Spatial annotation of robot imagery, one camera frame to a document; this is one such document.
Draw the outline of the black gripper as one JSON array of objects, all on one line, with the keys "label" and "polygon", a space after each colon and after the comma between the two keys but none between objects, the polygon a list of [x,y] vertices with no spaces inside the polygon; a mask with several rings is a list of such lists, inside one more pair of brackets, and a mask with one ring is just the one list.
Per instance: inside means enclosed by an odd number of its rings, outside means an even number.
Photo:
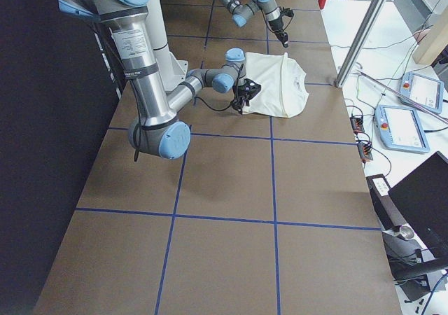
[{"label": "black gripper", "polygon": [[245,79],[244,84],[233,86],[234,99],[232,100],[232,108],[238,109],[238,113],[243,115],[243,108],[250,105],[250,101],[261,91],[261,88],[260,84],[249,78]]},{"label": "black gripper", "polygon": [[294,12],[290,8],[277,7],[267,14],[270,29],[278,35],[278,40],[283,47],[288,46],[288,34],[285,31],[283,17],[293,18]]}]

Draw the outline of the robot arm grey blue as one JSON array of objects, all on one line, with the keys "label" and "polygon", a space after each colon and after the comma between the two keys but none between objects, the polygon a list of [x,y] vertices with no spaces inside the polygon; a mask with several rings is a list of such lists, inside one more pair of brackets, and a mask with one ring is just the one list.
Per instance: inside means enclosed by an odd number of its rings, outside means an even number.
[{"label": "robot arm grey blue", "polygon": [[181,82],[166,90],[162,71],[168,64],[156,53],[152,26],[165,33],[160,0],[58,0],[59,9],[76,18],[105,25],[118,51],[125,79],[130,82],[138,116],[129,126],[129,143],[136,154],[172,160],[190,144],[190,128],[178,112],[204,88],[234,91],[231,104],[240,109],[261,86],[246,77],[246,56],[233,48],[219,69],[184,71]]},{"label": "robot arm grey blue", "polygon": [[258,12],[261,11],[268,29],[276,36],[284,48],[288,47],[288,33],[284,25],[284,17],[293,19],[294,12],[290,8],[280,7],[276,0],[219,0],[232,15],[232,20],[238,27],[243,27]]}]

